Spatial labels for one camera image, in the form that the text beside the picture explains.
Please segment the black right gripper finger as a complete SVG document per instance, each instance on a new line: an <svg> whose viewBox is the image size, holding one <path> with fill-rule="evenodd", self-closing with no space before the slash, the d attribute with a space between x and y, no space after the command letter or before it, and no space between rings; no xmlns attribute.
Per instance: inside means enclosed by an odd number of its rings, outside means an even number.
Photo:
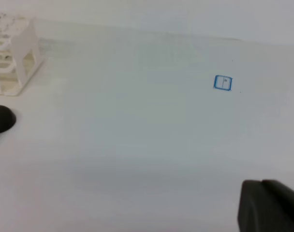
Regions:
<svg viewBox="0 0 294 232"><path fill-rule="evenodd" d="M294 190L277 180L245 180L237 215L241 232L294 232Z"/></svg>

